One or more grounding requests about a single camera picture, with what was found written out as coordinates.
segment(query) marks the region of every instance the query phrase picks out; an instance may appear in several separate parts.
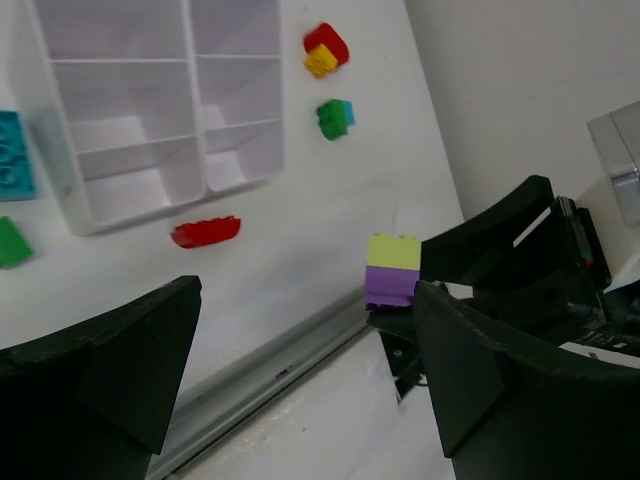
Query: white tray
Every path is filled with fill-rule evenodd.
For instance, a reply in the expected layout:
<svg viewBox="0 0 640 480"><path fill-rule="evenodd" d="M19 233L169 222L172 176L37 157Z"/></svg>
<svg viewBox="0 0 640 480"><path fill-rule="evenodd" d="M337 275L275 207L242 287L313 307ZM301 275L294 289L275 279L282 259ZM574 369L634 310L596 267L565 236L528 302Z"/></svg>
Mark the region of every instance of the white tray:
<svg viewBox="0 0 640 480"><path fill-rule="evenodd" d="M10 79L86 235L284 168L278 0L25 0Z"/></svg>

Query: yellow lego brick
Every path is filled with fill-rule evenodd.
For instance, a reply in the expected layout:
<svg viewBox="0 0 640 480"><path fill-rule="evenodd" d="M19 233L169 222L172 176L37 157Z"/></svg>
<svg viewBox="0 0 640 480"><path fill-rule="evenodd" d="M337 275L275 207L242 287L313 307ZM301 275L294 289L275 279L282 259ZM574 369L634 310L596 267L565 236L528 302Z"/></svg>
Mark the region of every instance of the yellow lego brick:
<svg viewBox="0 0 640 480"><path fill-rule="evenodd" d="M369 239L367 265L420 270L421 251L422 243L413 235L394 238L388 233L376 233Z"/></svg>
<svg viewBox="0 0 640 480"><path fill-rule="evenodd" d="M304 66L313 73L316 78L324 77L338 67L338 59L322 43L309 52Z"/></svg>

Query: blue block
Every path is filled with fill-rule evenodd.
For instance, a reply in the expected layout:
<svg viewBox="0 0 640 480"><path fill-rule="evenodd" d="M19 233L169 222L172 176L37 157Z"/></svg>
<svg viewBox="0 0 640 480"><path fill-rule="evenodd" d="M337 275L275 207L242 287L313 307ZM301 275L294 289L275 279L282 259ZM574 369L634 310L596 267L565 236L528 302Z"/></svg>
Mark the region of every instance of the blue block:
<svg viewBox="0 0 640 480"><path fill-rule="evenodd" d="M345 100L342 101L342 105L344 106L344 117L347 121L347 126L353 125L356 123L356 119L353 116L353 105Z"/></svg>
<svg viewBox="0 0 640 480"><path fill-rule="evenodd" d="M18 114L0 111L0 201L28 200L35 195Z"/></svg>

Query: purple block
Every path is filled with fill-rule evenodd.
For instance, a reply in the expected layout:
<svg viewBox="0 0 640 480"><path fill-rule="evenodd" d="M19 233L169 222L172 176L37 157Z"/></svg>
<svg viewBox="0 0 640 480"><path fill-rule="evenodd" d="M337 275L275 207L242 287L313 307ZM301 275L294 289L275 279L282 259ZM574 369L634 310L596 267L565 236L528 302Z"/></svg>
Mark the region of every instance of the purple block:
<svg viewBox="0 0 640 480"><path fill-rule="evenodd" d="M419 279L419 270L367 266L364 281L365 307L370 309L373 305L410 306Z"/></svg>

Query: red block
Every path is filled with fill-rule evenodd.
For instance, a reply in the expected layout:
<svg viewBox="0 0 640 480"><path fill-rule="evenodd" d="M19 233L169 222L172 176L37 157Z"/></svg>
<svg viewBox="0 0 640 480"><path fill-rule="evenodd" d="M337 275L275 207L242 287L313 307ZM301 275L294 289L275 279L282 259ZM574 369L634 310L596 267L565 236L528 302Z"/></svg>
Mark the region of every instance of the red block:
<svg viewBox="0 0 640 480"><path fill-rule="evenodd" d="M349 47L328 23L321 23L304 37L304 49L309 53L321 43L336 57L338 66L349 61Z"/></svg>
<svg viewBox="0 0 640 480"><path fill-rule="evenodd" d="M171 232L171 238L182 248L204 247L232 239L240 231L241 224L236 217L185 223Z"/></svg>

